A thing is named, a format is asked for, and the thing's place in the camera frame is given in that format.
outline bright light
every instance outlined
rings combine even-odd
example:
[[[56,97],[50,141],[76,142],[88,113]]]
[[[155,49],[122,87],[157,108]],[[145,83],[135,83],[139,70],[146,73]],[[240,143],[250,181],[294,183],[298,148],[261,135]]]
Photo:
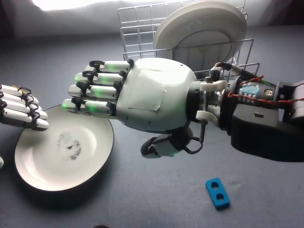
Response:
[[[155,2],[160,0],[32,0],[33,3],[44,11],[49,10],[69,10],[91,5],[97,2],[110,1],[131,1],[131,2]]]

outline blue block with holes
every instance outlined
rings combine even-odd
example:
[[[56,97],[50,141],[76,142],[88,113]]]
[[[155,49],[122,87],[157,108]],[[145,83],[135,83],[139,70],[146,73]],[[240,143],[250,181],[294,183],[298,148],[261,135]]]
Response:
[[[220,178],[217,177],[206,181],[206,188],[217,210],[222,210],[229,207],[230,199],[222,182],[220,181]]]

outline white robotic hand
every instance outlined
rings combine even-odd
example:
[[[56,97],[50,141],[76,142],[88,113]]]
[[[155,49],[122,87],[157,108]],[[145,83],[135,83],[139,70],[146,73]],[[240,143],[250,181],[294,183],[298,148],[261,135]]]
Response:
[[[0,122],[36,131],[46,130],[48,115],[42,111],[38,100],[30,94],[31,91],[27,88],[0,85]],[[0,168],[3,163],[0,157]]]
[[[162,134],[144,143],[144,157],[173,156],[181,150],[193,154],[202,148],[192,152],[186,147],[191,139],[199,141],[188,128],[189,87],[200,88],[189,67],[162,58],[91,61],[75,81],[68,90],[73,98],[63,101],[63,109]]]

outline gray table surface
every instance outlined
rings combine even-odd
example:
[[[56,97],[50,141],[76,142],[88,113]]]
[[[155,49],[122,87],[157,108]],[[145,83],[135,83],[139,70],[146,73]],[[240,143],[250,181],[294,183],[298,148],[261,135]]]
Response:
[[[304,27],[252,28],[250,62],[272,83],[304,79]],[[119,35],[26,39],[0,44],[0,82],[29,87],[43,108],[68,98],[75,73],[88,60],[120,60]],[[115,145],[106,175],[81,205],[49,209],[29,200],[16,181],[14,150],[21,129],[0,126],[1,228],[248,228],[303,227],[304,163],[269,161],[235,150],[230,138],[208,124],[205,146],[196,155],[147,160],[140,146],[152,136],[112,121]],[[199,126],[192,124],[195,134]],[[216,211],[205,182],[220,177],[231,207]]]

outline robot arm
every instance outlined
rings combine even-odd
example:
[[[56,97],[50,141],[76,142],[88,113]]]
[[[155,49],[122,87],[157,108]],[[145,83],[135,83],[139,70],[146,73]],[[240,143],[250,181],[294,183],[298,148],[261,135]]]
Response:
[[[44,131],[48,128],[47,117],[29,89],[0,85],[1,123]],[[3,159],[0,157],[0,168],[3,164]]]
[[[219,80],[222,69],[237,78]],[[142,145],[146,158],[174,156],[182,150],[197,153],[203,146],[206,124],[213,122],[231,135],[232,146],[242,152],[304,162],[304,154],[296,149],[304,138],[304,104],[300,102],[304,81],[275,86],[224,62],[210,72],[210,77],[198,80],[187,66],[162,58],[143,58],[136,63],[131,59],[92,61],[75,76],[77,83],[69,88],[73,98],[62,107],[160,133]],[[282,121],[278,120],[279,109],[285,113]],[[200,138],[193,137],[191,121],[201,124]],[[187,148],[191,140],[201,144],[196,151]]]

